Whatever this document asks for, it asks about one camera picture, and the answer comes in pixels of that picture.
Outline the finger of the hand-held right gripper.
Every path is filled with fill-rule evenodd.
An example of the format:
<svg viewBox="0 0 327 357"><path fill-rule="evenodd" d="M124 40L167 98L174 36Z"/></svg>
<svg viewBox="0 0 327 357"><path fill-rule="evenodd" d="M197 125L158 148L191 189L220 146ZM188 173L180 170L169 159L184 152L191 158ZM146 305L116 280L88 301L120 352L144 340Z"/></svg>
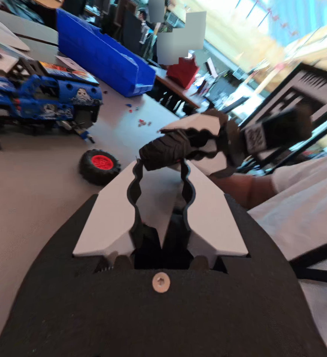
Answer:
<svg viewBox="0 0 327 357"><path fill-rule="evenodd" d="M221 128L218 116L196 113L167 124L160 129L160 133L177 130L193 130L196 132L208 132L212 136L218 136Z"/></svg>
<svg viewBox="0 0 327 357"><path fill-rule="evenodd" d="M206 176L227 168L227 158L214 139L209 139L199 151L196 167Z"/></svg>

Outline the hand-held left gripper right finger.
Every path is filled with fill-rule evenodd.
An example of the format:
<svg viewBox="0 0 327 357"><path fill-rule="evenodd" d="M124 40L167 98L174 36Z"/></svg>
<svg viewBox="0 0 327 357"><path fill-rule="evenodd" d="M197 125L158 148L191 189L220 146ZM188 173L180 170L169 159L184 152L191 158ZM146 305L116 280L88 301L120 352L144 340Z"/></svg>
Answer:
<svg viewBox="0 0 327 357"><path fill-rule="evenodd" d="M205 257L209 268L221 256L246 257L248 249L224 192L188 160L181 161L181 179L188 252Z"/></svg>

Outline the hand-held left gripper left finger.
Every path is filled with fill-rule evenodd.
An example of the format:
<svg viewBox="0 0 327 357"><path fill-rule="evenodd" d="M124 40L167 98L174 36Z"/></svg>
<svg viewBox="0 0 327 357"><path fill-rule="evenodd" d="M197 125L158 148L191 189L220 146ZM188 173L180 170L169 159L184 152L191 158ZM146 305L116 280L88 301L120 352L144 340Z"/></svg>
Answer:
<svg viewBox="0 0 327 357"><path fill-rule="evenodd" d="M99 192L73 256L103 256L113 264L117 256L130 257L142 247L143 222L136 205L142 177L141 160L133 161Z"/></svg>

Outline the black rubber toy tire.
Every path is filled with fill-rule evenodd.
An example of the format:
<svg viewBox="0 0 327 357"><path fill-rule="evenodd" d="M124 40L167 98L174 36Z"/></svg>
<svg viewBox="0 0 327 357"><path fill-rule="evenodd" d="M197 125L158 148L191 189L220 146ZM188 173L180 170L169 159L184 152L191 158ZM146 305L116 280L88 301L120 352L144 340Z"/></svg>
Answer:
<svg viewBox="0 0 327 357"><path fill-rule="evenodd" d="M191 139L197 135L194 130L172 130L164 132L139 149L139 156L147 171L155 171L188 159L194 149Z"/></svg>

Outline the person's right forearm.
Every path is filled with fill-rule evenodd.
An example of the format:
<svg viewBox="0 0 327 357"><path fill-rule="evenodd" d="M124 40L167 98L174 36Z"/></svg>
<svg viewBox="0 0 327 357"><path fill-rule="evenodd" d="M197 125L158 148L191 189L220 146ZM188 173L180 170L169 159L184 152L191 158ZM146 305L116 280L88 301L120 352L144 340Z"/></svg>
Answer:
<svg viewBox="0 0 327 357"><path fill-rule="evenodd" d="M210 175L209 179L246 210L253 209L277 195L271 175L252 176L235 173L223 178Z"/></svg>

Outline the red bag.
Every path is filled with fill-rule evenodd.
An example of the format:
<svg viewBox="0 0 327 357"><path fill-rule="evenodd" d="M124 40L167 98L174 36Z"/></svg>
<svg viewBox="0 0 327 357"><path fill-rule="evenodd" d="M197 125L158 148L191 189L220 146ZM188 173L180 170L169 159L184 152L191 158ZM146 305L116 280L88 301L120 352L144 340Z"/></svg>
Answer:
<svg viewBox="0 0 327 357"><path fill-rule="evenodd" d="M180 57L178 64L169 65L166 76L183 89L188 90L193 84L199 69L196 56L193 54L189 58Z"/></svg>

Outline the black framed marker sign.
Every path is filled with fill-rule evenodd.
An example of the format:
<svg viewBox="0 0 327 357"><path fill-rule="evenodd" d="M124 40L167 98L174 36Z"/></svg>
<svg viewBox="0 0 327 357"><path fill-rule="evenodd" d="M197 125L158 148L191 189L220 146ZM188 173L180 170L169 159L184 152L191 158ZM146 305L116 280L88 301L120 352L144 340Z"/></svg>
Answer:
<svg viewBox="0 0 327 357"><path fill-rule="evenodd" d="M252 114L240 123L240 127L255 124L265 117L299 105L308 105L312 110L313 129L327 121L327 71L301 62Z"/></svg>

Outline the scattered small brick pieces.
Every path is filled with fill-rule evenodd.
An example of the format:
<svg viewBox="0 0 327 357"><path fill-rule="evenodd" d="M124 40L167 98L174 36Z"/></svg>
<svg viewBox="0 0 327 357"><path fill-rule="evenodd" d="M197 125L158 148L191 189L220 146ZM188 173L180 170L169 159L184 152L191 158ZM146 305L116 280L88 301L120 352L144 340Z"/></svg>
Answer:
<svg viewBox="0 0 327 357"><path fill-rule="evenodd" d="M103 105L99 115L107 124L113 127L121 124L140 127L152 123L152 99L146 94L124 97L114 89L105 87L102 89L102 95Z"/></svg>

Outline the black toy wheel red rim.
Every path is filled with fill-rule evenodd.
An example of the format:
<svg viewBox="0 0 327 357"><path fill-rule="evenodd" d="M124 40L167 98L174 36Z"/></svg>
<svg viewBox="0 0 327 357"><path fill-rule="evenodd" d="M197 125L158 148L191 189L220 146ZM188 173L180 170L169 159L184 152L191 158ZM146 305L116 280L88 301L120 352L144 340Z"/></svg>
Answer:
<svg viewBox="0 0 327 357"><path fill-rule="evenodd" d="M120 174L121 164L108 152L90 149L81 156L78 172L90 184L104 187Z"/></svg>

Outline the blue plastic bin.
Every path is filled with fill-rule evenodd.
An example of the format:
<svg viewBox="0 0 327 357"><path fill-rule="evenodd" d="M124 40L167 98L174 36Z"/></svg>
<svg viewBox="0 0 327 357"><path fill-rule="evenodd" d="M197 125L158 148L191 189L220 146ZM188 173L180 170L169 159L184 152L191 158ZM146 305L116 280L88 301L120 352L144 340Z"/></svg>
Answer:
<svg viewBox="0 0 327 357"><path fill-rule="evenodd" d="M59 51L124 97L152 90L156 72L100 29L58 8Z"/></svg>

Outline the small white paper card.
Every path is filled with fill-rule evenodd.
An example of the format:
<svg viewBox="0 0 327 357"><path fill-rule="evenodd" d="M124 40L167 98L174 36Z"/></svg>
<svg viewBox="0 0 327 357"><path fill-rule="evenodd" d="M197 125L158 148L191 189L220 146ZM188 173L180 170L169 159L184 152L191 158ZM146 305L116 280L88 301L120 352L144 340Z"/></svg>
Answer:
<svg viewBox="0 0 327 357"><path fill-rule="evenodd" d="M63 57L63 56L55 56L62 64L64 64L67 68L70 68L72 70L80 70L84 71L85 69L82 68L80 65L78 65L76 62L74 62L72 59Z"/></svg>

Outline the blue toy brick truck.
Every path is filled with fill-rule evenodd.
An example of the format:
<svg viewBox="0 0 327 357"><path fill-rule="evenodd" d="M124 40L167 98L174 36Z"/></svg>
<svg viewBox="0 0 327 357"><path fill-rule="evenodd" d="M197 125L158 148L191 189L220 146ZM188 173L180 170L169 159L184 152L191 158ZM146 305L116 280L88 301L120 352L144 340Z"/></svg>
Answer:
<svg viewBox="0 0 327 357"><path fill-rule="evenodd" d="M0 71L0 129L14 125L36 135L38 129L58 128L95 144L89 128L102 99L90 73L20 57L7 73Z"/></svg>

